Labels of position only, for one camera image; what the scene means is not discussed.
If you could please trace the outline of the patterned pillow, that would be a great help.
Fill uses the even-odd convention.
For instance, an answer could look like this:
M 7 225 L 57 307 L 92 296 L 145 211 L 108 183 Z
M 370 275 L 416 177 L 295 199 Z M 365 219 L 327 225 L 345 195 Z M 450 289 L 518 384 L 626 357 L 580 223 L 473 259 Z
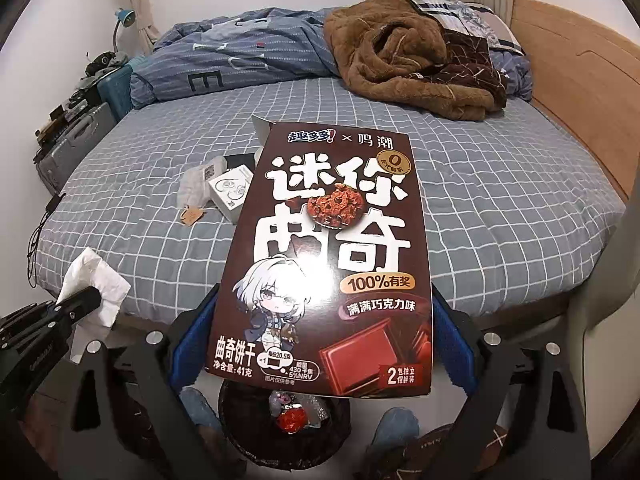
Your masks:
M 484 38 L 492 50 L 525 54 L 510 27 L 488 6 L 458 0 L 416 0 L 414 3 L 423 13 L 439 21 L 444 29 Z

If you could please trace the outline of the wooden headboard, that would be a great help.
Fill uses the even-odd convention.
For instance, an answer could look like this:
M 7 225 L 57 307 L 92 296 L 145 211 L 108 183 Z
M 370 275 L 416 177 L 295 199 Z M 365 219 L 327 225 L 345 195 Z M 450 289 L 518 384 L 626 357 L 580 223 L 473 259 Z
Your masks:
M 534 103 L 588 148 L 628 200 L 639 163 L 638 44 L 538 0 L 514 0 L 511 29 L 532 62 Z

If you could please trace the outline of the blue striped duvet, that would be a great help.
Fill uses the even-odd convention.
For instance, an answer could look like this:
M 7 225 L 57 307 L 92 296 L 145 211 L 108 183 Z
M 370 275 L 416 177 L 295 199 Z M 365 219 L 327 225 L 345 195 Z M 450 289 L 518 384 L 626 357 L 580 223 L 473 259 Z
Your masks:
M 324 39 L 329 8 L 265 8 L 200 22 L 175 24 L 130 80 L 132 105 L 311 77 L 337 77 Z M 489 48 L 492 66 L 506 77 L 506 95 L 529 101 L 534 80 L 526 54 Z

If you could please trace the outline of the blue slipper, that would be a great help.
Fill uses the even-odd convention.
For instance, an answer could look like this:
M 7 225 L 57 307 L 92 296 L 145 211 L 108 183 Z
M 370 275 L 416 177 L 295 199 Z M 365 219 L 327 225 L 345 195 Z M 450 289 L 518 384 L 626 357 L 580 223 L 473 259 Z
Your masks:
M 407 445 L 419 437 L 419 434 L 419 419 L 413 415 L 412 411 L 401 406 L 390 408 L 378 423 L 367 454 L 381 454 L 392 448 Z
M 200 390 L 194 387 L 183 388 L 179 398 L 194 425 L 222 431 L 216 413 Z

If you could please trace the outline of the teal suitcase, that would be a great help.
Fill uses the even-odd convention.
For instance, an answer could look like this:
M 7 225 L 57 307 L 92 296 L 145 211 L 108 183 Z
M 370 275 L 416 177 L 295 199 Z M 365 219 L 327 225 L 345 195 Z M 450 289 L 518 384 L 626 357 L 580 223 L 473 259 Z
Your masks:
M 144 61 L 144 56 L 136 56 L 102 77 L 96 85 L 101 101 L 107 102 L 115 122 L 120 122 L 134 107 L 130 98 L 130 80 L 134 69 Z

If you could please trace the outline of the brown cookie box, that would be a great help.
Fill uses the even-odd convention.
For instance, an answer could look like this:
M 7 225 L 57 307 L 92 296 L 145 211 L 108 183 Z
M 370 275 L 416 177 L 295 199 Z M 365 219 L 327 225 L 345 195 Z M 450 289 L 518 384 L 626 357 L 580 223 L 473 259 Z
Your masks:
M 408 136 L 270 124 L 219 285 L 206 370 L 318 396 L 425 396 L 432 312 Z

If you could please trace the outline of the black foil wrapper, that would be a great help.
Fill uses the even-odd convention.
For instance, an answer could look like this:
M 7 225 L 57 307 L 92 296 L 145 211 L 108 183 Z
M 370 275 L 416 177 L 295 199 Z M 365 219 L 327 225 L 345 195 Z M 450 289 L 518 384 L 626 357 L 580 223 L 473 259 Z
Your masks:
M 226 161 L 226 167 L 228 170 L 238 168 L 239 166 L 245 166 L 251 172 L 255 171 L 255 153 L 226 155 L 224 156 L 224 160 Z

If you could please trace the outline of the white plastic bag with tag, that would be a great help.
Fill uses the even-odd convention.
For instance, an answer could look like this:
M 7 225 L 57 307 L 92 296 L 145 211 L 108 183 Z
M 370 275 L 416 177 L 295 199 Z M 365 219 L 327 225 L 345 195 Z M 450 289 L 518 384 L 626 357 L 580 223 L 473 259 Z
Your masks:
M 193 226 L 204 214 L 210 202 L 207 181 L 219 177 L 227 169 L 224 156 L 216 156 L 202 166 L 186 170 L 180 178 L 177 192 L 179 220 L 184 226 Z

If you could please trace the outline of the right blue slipper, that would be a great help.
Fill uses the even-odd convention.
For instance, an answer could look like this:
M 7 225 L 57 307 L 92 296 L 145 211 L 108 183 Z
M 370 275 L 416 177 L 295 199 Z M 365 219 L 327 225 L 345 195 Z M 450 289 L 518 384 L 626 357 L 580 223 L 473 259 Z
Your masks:
M 407 445 L 419 437 L 419 434 L 419 419 L 413 415 L 412 411 L 401 406 L 390 408 L 378 423 L 367 454 L 381 454 L 392 448 Z

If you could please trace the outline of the small white cardboard box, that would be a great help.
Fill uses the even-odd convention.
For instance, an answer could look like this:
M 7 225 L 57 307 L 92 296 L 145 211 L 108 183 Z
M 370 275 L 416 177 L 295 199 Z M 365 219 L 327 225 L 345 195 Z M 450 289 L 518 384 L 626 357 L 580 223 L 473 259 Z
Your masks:
M 250 168 L 241 165 L 206 181 L 210 200 L 232 224 L 239 221 L 252 179 Z

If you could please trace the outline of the brown fleece blanket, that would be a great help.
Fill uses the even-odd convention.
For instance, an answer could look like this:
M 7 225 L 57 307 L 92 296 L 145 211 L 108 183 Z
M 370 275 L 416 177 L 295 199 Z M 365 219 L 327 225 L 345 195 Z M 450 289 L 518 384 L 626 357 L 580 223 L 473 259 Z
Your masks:
M 324 38 L 351 92 L 481 122 L 506 106 L 506 77 L 488 42 L 442 27 L 411 0 L 364 0 L 332 11 Z

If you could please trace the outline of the white tissue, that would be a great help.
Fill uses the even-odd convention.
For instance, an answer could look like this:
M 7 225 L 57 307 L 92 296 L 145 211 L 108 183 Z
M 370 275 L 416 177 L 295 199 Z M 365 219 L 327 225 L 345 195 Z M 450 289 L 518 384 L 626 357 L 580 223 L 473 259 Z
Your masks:
M 91 248 L 70 264 L 58 294 L 60 306 L 73 298 L 84 300 L 76 315 L 70 360 L 79 364 L 91 341 L 106 341 L 131 285 Z

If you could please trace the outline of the grey suitcase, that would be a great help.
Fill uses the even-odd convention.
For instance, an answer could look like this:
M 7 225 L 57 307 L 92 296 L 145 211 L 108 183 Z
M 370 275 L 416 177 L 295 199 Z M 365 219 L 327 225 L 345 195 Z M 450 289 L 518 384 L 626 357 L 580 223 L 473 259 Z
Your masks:
M 81 161 L 116 125 L 111 107 L 104 102 L 87 110 L 65 126 L 53 143 L 34 157 L 40 180 L 51 195 L 64 188 Z

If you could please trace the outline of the grey checked bed sheet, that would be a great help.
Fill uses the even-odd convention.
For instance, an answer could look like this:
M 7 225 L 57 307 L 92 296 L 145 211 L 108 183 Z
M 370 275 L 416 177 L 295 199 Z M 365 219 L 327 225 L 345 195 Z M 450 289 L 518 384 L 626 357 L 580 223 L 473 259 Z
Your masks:
M 491 314 L 588 278 L 625 207 L 600 166 L 535 107 L 484 122 L 369 101 L 335 78 L 245 87 L 130 112 L 80 163 L 44 226 L 35 274 L 57 294 L 91 248 L 131 285 L 122 310 L 170 322 L 220 281 L 233 226 L 179 220 L 182 174 L 258 149 L 254 117 L 397 131 L 423 188 L 428 258 L 451 307 Z

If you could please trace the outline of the clutter on suitcases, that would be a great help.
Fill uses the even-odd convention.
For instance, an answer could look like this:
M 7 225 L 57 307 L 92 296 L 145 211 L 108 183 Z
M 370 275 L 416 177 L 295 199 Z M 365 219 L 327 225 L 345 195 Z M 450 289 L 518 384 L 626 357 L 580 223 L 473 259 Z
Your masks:
M 102 102 L 98 83 L 128 62 L 129 56 L 126 53 L 112 51 L 103 52 L 90 61 L 86 66 L 85 76 L 79 79 L 72 95 L 55 107 L 49 114 L 49 119 L 35 132 L 39 147 L 51 145 L 78 115 L 88 108 L 98 106 Z

